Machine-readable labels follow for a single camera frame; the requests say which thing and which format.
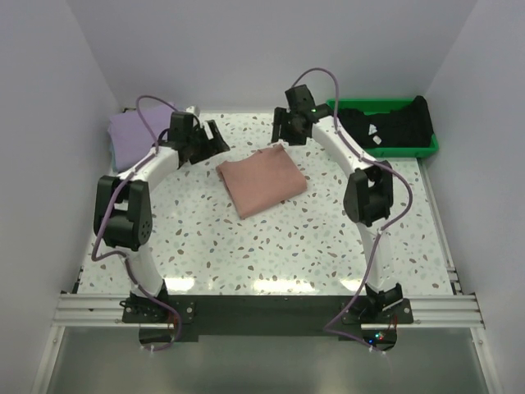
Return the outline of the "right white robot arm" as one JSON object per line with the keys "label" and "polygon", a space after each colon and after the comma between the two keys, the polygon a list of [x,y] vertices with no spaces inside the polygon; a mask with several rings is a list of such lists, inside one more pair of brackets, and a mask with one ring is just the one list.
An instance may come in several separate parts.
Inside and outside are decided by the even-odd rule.
{"label": "right white robot arm", "polygon": [[365,295],[347,310],[385,322],[403,299],[385,229],[394,202],[391,166],[387,161],[377,162],[342,127],[335,126],[335,111],[326,104],[315,104],[306,85],[287,89],[285,96],[288,107],[274,110],[272,141],[305,145],[308,139],[315,140],[347,176],[344,211],[358,228],[367,259],[362,284],[356,290]]}

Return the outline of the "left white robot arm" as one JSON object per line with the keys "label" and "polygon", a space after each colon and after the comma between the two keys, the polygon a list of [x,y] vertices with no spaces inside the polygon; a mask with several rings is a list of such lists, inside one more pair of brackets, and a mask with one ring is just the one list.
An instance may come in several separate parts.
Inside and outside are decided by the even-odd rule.
{"label": "left white robot arm", "polygon": [[144,298],[140,310],[152,322],[168,316],[170,302],[161,296],[165,282],[148,246],[153,232],[150,194],[185,163],[200,163],[229,150],[214,120],[202,121],[193,112],[173,112],[168,128],[153,137],[152,148],[136,164],[98,180],[91,259],[121,259],[131,282],[130,293]]}

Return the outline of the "pink printed t shirt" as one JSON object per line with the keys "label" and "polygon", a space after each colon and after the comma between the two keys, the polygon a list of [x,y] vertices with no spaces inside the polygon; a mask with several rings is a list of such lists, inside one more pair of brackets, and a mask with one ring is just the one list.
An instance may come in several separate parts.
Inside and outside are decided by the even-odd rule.
{"label": "pink printed t shirt", "polygon": [[225,161],[217,166],[217,175],[242,219],[300,195],[308,188],[306,177],[280,144],[259,149],[236,162]]}

